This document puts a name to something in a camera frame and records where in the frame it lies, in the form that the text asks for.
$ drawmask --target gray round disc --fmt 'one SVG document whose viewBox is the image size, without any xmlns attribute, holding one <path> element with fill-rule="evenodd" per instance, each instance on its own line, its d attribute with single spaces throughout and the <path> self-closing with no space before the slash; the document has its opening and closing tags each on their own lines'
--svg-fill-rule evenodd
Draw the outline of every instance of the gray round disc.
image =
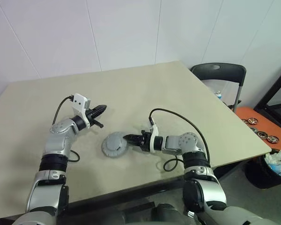
<svg viewBox="0 0 281 225">
<path fill-rule="evenodd" d="M 111 158 L 122 156 L 127 151 L 127 141 L 122 132 L 114 132 L 108 135 L 102 142 L 102 152 Z"/>
<path fill-rule="evenodd" d="M 267 139 L 268 135 L 266 132 L 263 132 L 263 131 L 257 131 L 257 135 L 258 137 L 260 137 L 262 140 L 265 140 Z"/>
</svg>

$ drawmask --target trash bin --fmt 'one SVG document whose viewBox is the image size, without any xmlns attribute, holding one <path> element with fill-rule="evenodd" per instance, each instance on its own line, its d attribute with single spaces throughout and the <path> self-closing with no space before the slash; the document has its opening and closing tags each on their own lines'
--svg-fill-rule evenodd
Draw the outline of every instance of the trash bin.
<svg viewBox="0 0 281 225">
<path fill-rule="evenodd" d="M 265 155 L 250 160 L 245 165 L 245 176 L 251 184 L 260 189 L 271 188 L 281 184 L 281 176 L 276 174 L 266 163 Z"/>
</svg>

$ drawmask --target black mechanical part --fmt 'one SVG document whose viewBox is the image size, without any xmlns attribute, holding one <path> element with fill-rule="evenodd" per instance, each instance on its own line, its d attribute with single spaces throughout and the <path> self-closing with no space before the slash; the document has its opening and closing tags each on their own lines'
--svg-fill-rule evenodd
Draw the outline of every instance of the black mechanical part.
<svg viewBox="0 0 281 225">
<path fill-rule="evenodd" d="M 73 118 L 71 118 L 71 120 L 75 122 L 79 131 L 86 128 L 86 124 L 84 123 L 83 119 L 80 116 L 74 116 Z"/>
<path fill-rule="evenodd" d="M 55 216 L 56 215 L 56 208 L 54 208 L 53 206 L 37 207 L 37 208 L 34 208 L 34 209 L 30 210 L 30 212 L 37 212 L 37 211 L 47 212 L 51 216 Z"/>
<path fill-rule="evenodd" d="M 272 144 L 276 144 L 276 143 L 279 143 L 279 138 L 276 136 L 269 136 L 269 137 L 267 137 L 267 141 Z"/>
<path fill-rule="evenodd" d="M 226 203 L 219 202 L 219 201 L 209 201 L 209 202 L 206 202 L 206 204 L 208 206 L 211 206 L 212 210 L 223 211 L 225 208 L 227 208 Z"/>
<path fill-rule="evenodd" d="M 98 105 L 95 108 L 88 109 L 85 112 L 85 115 L 89 120 L 90 126 L 97 125 L 98 127 L 103 128 L 103 124 L 95 120 L 95 118 L 101 115 L 105 111 L 106 107 L 107 107 L 106 105 Z M 83 119 L 80 116 L 74 116 L 73 118 L 71 118 L 71 120 L 73 120 L 76 123 L 79 131 L 81 131 L 86 127 L 86 124 L 84 123 Z"/>
<path fill-rule="evenodd" d="M 161 148 L 162 148 L 162 145 L 163 145 L 163 137 L 161 136 L 156 136 L 154 138 L 154 150 L 159 150 L 161 151 Z"/>
<path fill-rule="evenodd" d="M 210 164 L 208 163 L 204 152 L 201 151 L 187 152 L 184 153 L 182 157 L 183 157 L 185 169 L 191 166 L 199 166 L 199 165 L 210 167 Z"/>
<path fill-rule="evenodd" d="M 190 170 L 189 172 L 184 174 L 183 178 L 184 178 L 184 180 L 198 179 L 198 180 L 208 180 L 208 181 L 212 181 L 212 182 L 218 183 L 216 178 L 214 178 L 212 176 L 206 176 L 206 175 L 197 174 L 196 170 Z"/>
<path fill-rule="evenodd" d="M 69 206 L 69 187 L 63 185 L 60 190 L 58 215 L 64 212 Z"/>
<path fill-rule="evenodd" d="M 48 154 L 42 157 L 39 171 L 60 170 L 65 172 L 67 169 L 67 157 L 60 154 Z"/>
<path fill-rule="evenodd" d="M 183 202 L 187 210 L 202 212 L 204 208 L 203 189 L 196 180 L 188 180 L 183 185 Z"/>
<path fill-rule="evenodd" d="M 266 133 L 266 132 L 263 132 L 263 131 L 258 131 L 256 134 L 257 134 L 258 137 L 260 137 L 262 140 L 265 140 L 265 139 L 267 139 L 267 137 L 268 137 L 267 133 Z"/>
<path fill-rule="evenodd" d="M 65 175 L 60 175 L 58 179 L 53 179 L 53 180 L 40 180 L 38 182 L 39 186 L 44 186 L 44 185 L 57 185 L 57 184 L 66 184 L 67 178 Z"/>
<path fill-rule="evenodd" d="M 129 144 L 139 146 L 142 151 L 150 152 L 150 139 L 151 133 L 145 130 L 141 131 L 142 135 L 125 135 L 123 138 L 127 140 Z"/>
</svg>

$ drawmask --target black cable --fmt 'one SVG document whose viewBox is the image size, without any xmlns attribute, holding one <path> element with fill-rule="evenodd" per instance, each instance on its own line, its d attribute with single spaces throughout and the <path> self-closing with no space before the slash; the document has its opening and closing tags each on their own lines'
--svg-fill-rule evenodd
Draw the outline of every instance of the black cable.
<svg viewBox="0 0 281 225">
<path fill-rule="evenodd" d="M 175 165 L 174 165 L 171 169 L 167 170 L 165 167 L 166 167 L 166 165 L 167 165 L 169 162 L 171 162 L 171 161 L 176 161 L 176 163 L 175 163 Z M 166 162 L 163 164 L 163 169 L 164 169 L 166 172 L 171 172 L 171 171 L 175 170 L 176 167 L 177 167 L 177 165 L 178 165 L 178 161 L 183 163 L 183 160 L 177 158 L 177 156 L 175 156 L 175 158 L 169 159 L 168 161 L 166 161 Z"/>
<path fill-rule="evenodd" d="M 190 125 L 192 125 L 192 126 L 196 129 L 196 131 L 199 133 L 199 135 L 201 136 L 201 138 L 202 138 L 202 141 L 203 141 L 203 143 L 204 143 L 204 145 L 205 145 L 205 148 L 206 148 L 207 161 L 208 161 L 208 163 L 210 163 L 210 155 L 209 155 L 209 149 L 208 149 L 208 146 L 207 146 L 207 142 L 206 142 L 206 140 L 205 140 L 203 134 L 202 134 L 201 131 L 197 128 L 196 125 L 194 125 L 191 121 L 189 121 L 189 120 L 188 120 L 187 118 L 185 118 L 184 116 L 182 116 L 182 115 L 180 115 L 180 114 L 178 114 L 178 113 L 176 113 L 176 112 L 173 112 L 173 111 L 171 111 L 171 110 L 162 109 L 162 108 L 156 108 L 156 109 L 153 109 L 153 110 L 150 112 L 150 114 L 149 114 L 149 121 L 151 122 L 151 124 L 153 123 L 153 122 L 152 122 L 152 113 L 153 113 L 154 111 L 164 111 L 164 112 L 167 112 L 167 113 L 174 114 L 174 115 L 180 117 L 181 119 L 185 120 L 185 121 L 186 121 L 187 123 L 189 123 Z M 166 170 L 166 169 L 165 169 L 165 166 L 166 166 L 169 162 L 171 162 L 171 161 L 176 161 L 174 167 L 173 167 L 172 169 L 170 169 L 170 170 Z M 173 171 L 173 170 L 176 168 L 176 166 L 177 166 L 177 164 L 178 164 L 178 161 L 179 161 L 179 162 L 183 162 L 183 160 L 181 160 L 181 159 L 177 158 L 177 156 L 175 156 L 175 158 L 172 158 L 172 159 L 170 159 L 170 160 L 168 160 L 168 161 L 166 161 L 166 162 L 164 163 L 163 169 L 164 169 L 165 171 L 167 171 L 167 172 Z"/>
<path fill-rule="evenodd" d="M 64 100 L 61 101 L 61 103 L 59 104 L 59 106 L 58 106 L 58 108 L 57 108 L 57 110 L 56 110 L 56 113 L 55 113 L 55 116 L 54 116 L 52 125 L 53 125 L 53 124 L 55 123 L 55 121 L 56 121 L 58 112 L 59 112 L 59 110 L 60 110 L 62 104 L 63 104 L 67 99 L 73 99 L 73 96 L 68 96 L 68 97 L 64 98 Z"/>
<path fill-rule="evenodd" d="M 56 122 L 57 115 L 58 115 L 58 113 L 59 113 L 59 110 L 60 110 L 62 104 L 63 104 L 65 101 L 67 101 L 68 99 L 70 99 L 70 100 L 73 101 L 73 98 L 74 98 L 73 95 L 70 95 L 70 96 L 64 98 L 64 99 L 61 101 L 61 103 L 59 104 L 59 106 L 58 106 L 58 108 L 57 108 L 57 110 L 56 110 L 56 113 L 55 113 L 55 115 L 54 115 L 54 119 L 53 119 L 52 125 Z M 74 153 L 74 154 L 77 156 L 77 159 L 76 159 L 76 160 L 68 159 L 67 161 L 68 161 L 68 162 L 72 162 L 72 163 L 78 162 L 78 161 L 80 160 L 80 155 L 79 155 L 76 151 L 74 151 L 74 150 L 71 150 L 71 152 Z"/>
<path fill-rule="evenodd" d="M 71 150 L 71 152 L 77 156 L 77 159 L 76 160 L 68 159 L 67 161 L 72 163 L 77 163 L 80 160 L 80 155 L 74 150 Z"/>
</svg>

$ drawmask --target water bottle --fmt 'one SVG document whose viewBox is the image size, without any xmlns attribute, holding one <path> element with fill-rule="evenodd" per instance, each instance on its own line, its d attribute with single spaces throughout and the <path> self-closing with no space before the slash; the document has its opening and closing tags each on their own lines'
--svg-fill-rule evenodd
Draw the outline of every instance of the water bottle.
<svg viewBox="0 0 281 225">
<path fill-rule="evenodd" d="M 222 98 L 222 93 L 220 90 L 217 90 L 215 93 L 214 93 L 219 99 Z"/>
</svg>

